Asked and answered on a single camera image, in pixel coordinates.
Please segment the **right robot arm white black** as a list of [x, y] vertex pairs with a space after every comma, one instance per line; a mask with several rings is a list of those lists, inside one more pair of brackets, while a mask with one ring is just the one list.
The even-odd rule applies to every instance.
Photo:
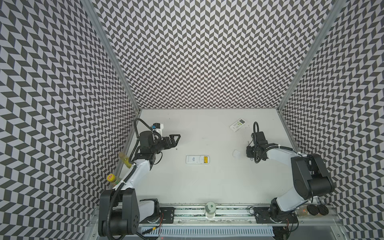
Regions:
[[318, 154], [302, 154], [293, 148], [269, 143], [258, 122], [253, 124], [253, 146], [248, 145], [246, 155], [256, 164], [275, 160], [292, 169], [293, 187], [280, 197], [271, 200], [268, 210], [254, 208], [254, 214], [267, 214], [273, 223], [296, 223], [295, 209], [314, 197], [322, 197], [335, 190], [330, 172]]

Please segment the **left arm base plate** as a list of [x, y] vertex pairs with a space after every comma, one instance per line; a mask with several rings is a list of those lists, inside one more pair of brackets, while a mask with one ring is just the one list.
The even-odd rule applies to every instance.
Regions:
[[160, 217], [162, 224], [173, 224], [175, 217], [174, 207], [160, 207]]

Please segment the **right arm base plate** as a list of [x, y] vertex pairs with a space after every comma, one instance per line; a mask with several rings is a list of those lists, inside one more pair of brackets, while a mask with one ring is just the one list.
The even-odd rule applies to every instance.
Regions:
[[255, 217], [258, 224], [296, 224], [298, 217], [294, 211], [278, 213], [273, 219], [267, 207], [251, 207], [249, 212]]

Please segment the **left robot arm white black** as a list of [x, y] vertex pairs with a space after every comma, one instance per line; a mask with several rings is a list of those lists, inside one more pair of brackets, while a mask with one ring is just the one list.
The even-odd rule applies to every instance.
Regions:
[[138, 235], [142, 221], [163, 220], [163, 213], [157, 199], [138, 200], [135, 188], [158, 163], [156, 155], [163, 150], [175, 148], [181, 135], [162, 135], [163, 125], [149, 126], [140, 118], [134, 119], [137, 137], [129, 156], [131, 170], [111, 190], [105, 190], [100, 198], [98, 234], [109, 240], [122, 240], [127, 235]]

